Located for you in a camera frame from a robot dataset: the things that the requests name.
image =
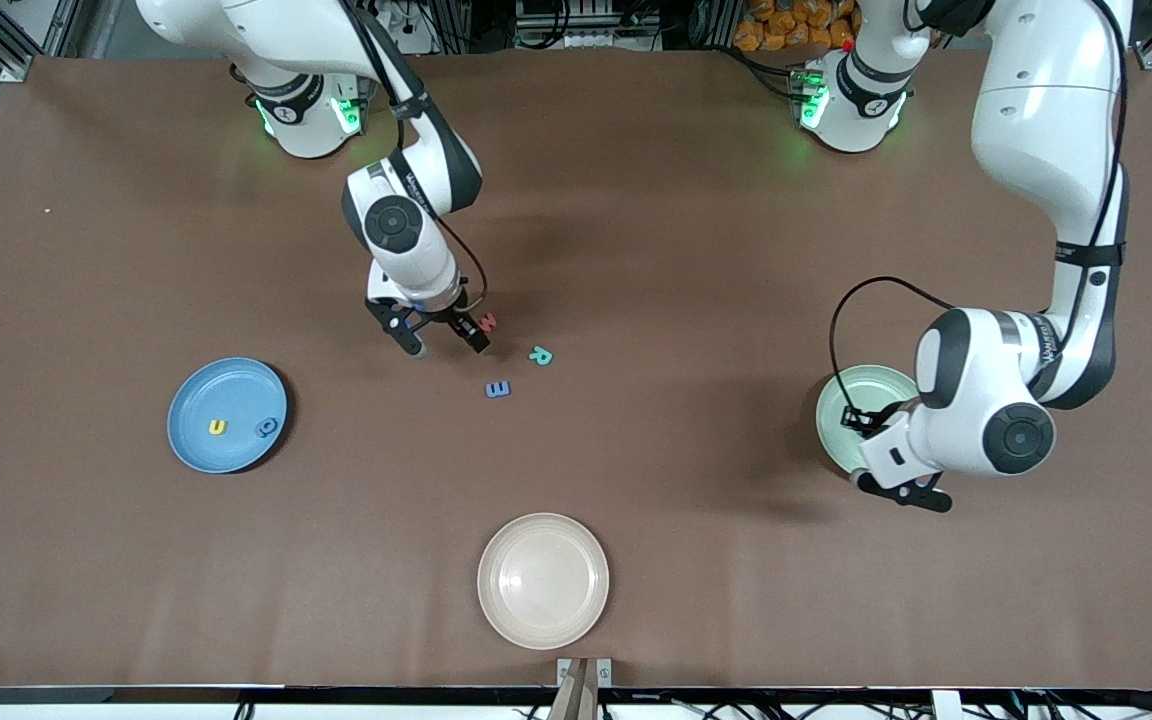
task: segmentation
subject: light green plate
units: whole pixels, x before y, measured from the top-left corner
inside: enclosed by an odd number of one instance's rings
[[[902,402],[918,395],[918,384],[911,381],[909,376],[884,365],[856,365],[844,370],[841,376],[851,401],[867,414],[882,410],[892,402]],[[838,423],[842,419],[846,406],[838,381],[829,378],[817,401],[817,434],[829,457],[838,462],[844,473],[851,473],[851,470],[863,468],[865,460],[861,456],[859,434]]]

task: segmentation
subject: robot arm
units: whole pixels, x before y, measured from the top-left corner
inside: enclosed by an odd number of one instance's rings
[[[424,354],[417,331],[429,323],[448,324],[477,353],[488,346],[468,314],[467,280],[439,232],[440,217],[477,199],[479,161],[376,18],[356,12],[351,0],[137,1],[168,40],[222,51],[262,99],[300,97],[305,105],[320,94],[325,77],[380,82],[394,118],[411,122],[420,137],[346,181],[346,220],[372,255],[367,309],[410,355]],[[289,106],[283,99],[270,114],[282,119],[280,108]],[[420,316],[416,324],[412,313]]]
[[[872,147],[895,126],[909,74],[925,50],[925,26],[950,17],[965,31],[983,15],[993,50],[975,108],[975,156],[1056,228],[1047,311],[946,311],[918,343],[919,396],[867,420],[854,414],[846,420],[864,438],[867,468],[852,473],[861,488],[947,510],[947,497],[929,492],[929,477],[934,482],[946,470],[992,477],[1032,470],[1056,439],[1048,407],[1083,406],[1114,372],[1128,182],[1112,127],[1130,3],[1108,0],[1113,20],[1092,0],[916,0],[905,8],[893,0],[861,0],[861,6],[865,24],[855,46],[861,58],[854,52],[823,63],[824,85],[836,88],[838,96],[824,108],[818,103],[817,123],[804,127],[831,145],[844,143],[844,150]],[[874,26],[887,37],[874,37]],[[878,58],[900,61],[882,67]]]

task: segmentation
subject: white plate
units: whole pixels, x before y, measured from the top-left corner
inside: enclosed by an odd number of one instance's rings
[[[479,561],[488,623],[526,650],[556,650],[589,632],[612,583],[602,546],[585,525],[537,511],[500,528]]]

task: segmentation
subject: brown tablecloth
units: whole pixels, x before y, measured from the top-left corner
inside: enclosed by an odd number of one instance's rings
[[[829,311],[897,274],[1046,305],[1053,232],[969,147],[983,58],[932,54],[839,156],[718,54],[420,60],[482,159],[452,219],[493,347],[408,359],[362,301],[346,174],[289,158],[223,63],[41,59],[0,94],[0,684],[1152,685],[1152,74],[1134,75],[1120,370],[1021,479],[945,516],[863,495],[814,435]],[[937,313],[855,301],[844,364],[909,372]],[[535,344],[548,366],[526,359]],[[291,378],[275,457],[205,477],[166,407],[207,361]],[[484,397],[508,379],[513,395]],[[561,511],[612,564],[575,646],[479,609],[484,544]]]

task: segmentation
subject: blue plate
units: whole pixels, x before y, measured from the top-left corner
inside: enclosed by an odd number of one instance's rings
[[[168,410],[168,442],[200,473],[236,473],[265,456],[287,423],[287,388],[251,357],[205,365],[180,386]]]

